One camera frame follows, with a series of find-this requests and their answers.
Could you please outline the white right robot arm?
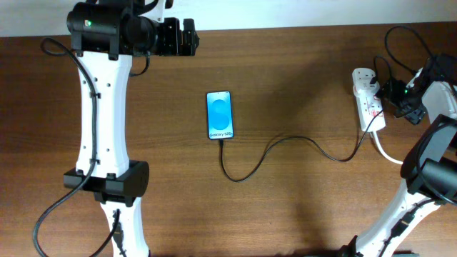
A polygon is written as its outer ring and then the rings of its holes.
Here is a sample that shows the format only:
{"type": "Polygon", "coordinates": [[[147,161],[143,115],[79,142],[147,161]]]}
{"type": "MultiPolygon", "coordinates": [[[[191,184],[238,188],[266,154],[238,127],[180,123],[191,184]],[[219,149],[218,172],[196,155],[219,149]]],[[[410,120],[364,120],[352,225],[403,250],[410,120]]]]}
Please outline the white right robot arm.
{"type": "Polygon", "coordinates": [[[338,251],[338,256],[392,256],[401,242],[430,213],[456,204],[456,162],[444,156],[456,149],[456,57],[438,54],[415,72],[409,83],[390,78],[383,86],[376,71],[356,69],[353,92],[364,131],[381,116],[381,101],[395,117],[431,125],[401,163],[401,184],[381,217],[338,251]]]}

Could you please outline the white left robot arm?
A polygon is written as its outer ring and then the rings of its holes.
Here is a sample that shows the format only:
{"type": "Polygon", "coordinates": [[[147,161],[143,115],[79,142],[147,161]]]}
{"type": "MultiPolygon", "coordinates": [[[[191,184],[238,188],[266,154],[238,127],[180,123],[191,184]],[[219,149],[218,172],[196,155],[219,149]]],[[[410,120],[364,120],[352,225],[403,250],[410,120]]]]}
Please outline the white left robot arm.
{"type": "Polygon", "coordinates": [[[149,256],[141,199],[149,165],[126,147],[126,91],[136,57],[193,56],[199,37],[192,19],[166,18],[173,0],[84,1],[66,20],[79,63],[81,148],[64,174],[67,188],[91,192],[103,209],[115,256],[149,256]]]}

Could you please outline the blue Galaxy smartphone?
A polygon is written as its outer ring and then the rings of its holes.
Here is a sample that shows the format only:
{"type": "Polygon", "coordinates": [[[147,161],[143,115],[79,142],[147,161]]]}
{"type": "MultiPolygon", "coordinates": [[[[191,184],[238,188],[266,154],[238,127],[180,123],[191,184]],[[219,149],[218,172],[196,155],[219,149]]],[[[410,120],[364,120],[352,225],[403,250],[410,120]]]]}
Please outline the blue Galaxy smartphone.
{"type": "Polygon", "coordinates": [[[211,140],[234,137],[231,93],[209,92],[206,95],[208,133],[211,140]]]}

